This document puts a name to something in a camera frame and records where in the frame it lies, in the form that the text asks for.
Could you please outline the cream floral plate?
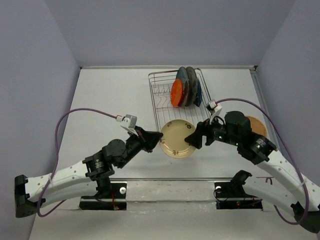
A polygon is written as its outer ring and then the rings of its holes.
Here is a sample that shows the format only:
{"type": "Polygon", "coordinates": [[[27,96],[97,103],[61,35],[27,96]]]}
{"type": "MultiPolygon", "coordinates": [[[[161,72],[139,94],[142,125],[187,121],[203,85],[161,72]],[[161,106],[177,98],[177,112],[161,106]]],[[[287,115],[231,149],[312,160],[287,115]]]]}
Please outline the cream floral plate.
{"type": "Polygon", "coordinates": [[[196,148],[185,142],[185,138],[194,133],[196,127],[185,119],[174,119],[161,129],[163,134],[159,140],[162,151],[175,159],[183,159],[194,153],[196,148]]]}

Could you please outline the dark blue leaf plate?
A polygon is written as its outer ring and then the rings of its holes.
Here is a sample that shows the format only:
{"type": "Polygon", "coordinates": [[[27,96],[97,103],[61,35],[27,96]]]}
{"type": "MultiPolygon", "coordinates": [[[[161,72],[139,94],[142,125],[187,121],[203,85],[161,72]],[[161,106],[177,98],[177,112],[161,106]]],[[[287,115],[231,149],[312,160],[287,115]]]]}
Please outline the dark blue leaf plate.
{"type": "Polygon", "coordinates": [[[195,97],[193,104],[197,107],[200,107],[202,104],[202,101],[203,101],[203,99],[202,99],[202,86],[201,86],[200,80],[197,79],[197,91],[196,91],[196,97],[195,97]]]}

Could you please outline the orange plate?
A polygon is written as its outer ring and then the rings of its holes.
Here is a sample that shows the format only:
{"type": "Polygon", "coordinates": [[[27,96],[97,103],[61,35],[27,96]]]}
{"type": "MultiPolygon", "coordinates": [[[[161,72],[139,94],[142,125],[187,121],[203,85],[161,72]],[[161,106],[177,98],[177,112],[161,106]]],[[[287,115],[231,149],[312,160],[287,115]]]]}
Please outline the orange plate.
{"type": "Polygon", "coordinates": [[[183,107],[184,99],[184,85],[183,82],[177,78],[171,86],[170,102],[173,107],[183,107]]]}

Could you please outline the woven tan round plate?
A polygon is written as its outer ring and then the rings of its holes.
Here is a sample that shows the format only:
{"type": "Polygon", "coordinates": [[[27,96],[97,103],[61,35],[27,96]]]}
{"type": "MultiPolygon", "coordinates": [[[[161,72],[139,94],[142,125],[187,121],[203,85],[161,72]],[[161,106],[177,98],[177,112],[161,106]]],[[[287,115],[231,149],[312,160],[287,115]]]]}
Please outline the woven tan round plate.
{"type": "Polygon", "coordinates": [[[257,118],[253,116],[246,116],[250,120],[251,129],[254,133],[262,135],[264,137],[268,136],[266,126],[257,118]]]}

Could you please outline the grey deer pattern plate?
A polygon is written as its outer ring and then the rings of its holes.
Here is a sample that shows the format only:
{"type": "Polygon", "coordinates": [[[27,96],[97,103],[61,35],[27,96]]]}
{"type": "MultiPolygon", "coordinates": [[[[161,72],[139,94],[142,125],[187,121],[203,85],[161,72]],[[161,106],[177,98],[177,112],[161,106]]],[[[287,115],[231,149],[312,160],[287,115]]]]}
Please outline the grey deer pattern plate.
{"type": "Polygon", "coordinates": [[[186,107],[189,107],[192,105],[196,99],[197,96],[197,91],[198,91],[198,78],[196,75],[196,71],[193,67],[188,66],[186,68],[187,75],[188,75],[188,83],[189,83],[189,94],[188,94],[188,99],[186,102],[186,107]]]}

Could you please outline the teal blossom round plate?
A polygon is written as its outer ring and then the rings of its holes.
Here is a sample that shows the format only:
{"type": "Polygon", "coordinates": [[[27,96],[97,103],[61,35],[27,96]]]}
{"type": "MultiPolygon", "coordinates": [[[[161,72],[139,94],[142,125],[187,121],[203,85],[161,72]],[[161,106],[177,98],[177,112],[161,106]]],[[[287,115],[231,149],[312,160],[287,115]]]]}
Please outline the teal blossom round plate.
{"type": "Polygon", "coordinates": [[[190,84],[187,70],[184,66],[181,66],[176,74],[176,79],[181,80],[182,83],[182,99],[180,100],[178,106],[185,107],[188,102],[188,98],[190,95],[190,84]]]}

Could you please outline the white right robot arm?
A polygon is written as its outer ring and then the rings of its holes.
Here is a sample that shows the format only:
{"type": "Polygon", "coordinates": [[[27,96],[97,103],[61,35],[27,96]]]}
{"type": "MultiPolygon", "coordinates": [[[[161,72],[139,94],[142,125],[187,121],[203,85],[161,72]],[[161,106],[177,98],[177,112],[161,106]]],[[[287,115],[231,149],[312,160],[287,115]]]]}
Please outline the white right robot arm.
{"type": "Polygon", "coordinates": [[[294,168],[277,147],[266,137],[252,131],[250,120],[239,111],[228,112],[224,123],[220,117],[199,122],[195,132],[185,141],[200,149],[203,144],[219,141],[236,146],[246,160],[270,174],[284,188],[260,181],[247,171],[240,170],[230,181],[235,196],[258,197],[289,213],[295,223],[305,230],[320,232],[320,187],[294,168]]]}

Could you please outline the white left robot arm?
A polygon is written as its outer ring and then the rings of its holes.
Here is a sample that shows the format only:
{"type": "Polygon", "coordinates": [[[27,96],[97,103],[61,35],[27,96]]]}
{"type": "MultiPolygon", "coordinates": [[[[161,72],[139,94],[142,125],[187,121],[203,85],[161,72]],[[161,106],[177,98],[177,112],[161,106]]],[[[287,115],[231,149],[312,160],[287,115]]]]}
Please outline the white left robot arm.
{"type": "Polygon", "coordinates": [[[113,139],[97,153],[86,157],[74,165],[37,177],[18,175],[14,179],[14,201],[16,218],[35,215],[45,204],[50,204],[49,196],[56,201],[70,199],[65,192],[79,184],[95,182],[93,191],[104,198],[112,190],[109,177],[122,169],[140,151],[151,153],[163,133],[145,131],[136,126],[135,133],[130,133],[127,140],[113,139]]]}

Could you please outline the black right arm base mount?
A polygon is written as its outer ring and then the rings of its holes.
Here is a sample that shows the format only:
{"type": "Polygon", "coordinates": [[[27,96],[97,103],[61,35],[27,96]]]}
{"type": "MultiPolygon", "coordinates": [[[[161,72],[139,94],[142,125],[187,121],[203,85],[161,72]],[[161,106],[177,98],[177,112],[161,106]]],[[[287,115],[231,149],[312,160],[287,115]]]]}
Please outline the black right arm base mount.
{"type": "Polygon", "coordinates": [[[245,193],[243,185],[252,174],[240,170],[230,181],[221,181],[214,184],[213,196],[218,210],[262,210],[262,200],[245,193]]]}

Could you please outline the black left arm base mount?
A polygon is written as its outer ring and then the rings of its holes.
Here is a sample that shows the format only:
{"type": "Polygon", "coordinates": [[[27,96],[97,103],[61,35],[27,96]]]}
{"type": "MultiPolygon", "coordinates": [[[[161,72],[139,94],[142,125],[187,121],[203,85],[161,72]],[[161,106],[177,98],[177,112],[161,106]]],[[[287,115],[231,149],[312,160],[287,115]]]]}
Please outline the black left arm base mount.
{"type": "Polygon", "coordinates": [[[127,182],[112,181],[112,190],[105,198],[83,196],[79,201],[79,209],[84,211],[126,211],[127,182]]]}

